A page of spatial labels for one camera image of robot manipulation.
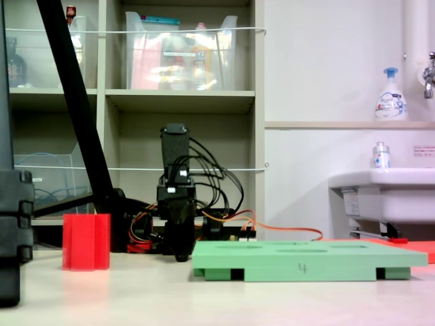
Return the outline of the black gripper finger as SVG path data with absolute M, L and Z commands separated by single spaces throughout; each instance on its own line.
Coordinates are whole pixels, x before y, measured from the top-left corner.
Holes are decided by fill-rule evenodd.
M 180 239 L 181 235 L 181 224 L 175 224 L 172 221 L 166 222 L 166 243 L 176 261 L 183 261 L 182 240 Z
M 182 225 L 181 235 L 181 260 L 187 261 L 189 256 L 192 254 L 194 246 L 196 244 L 195 225 L 193 217 L 189 217 L 184 221 Z

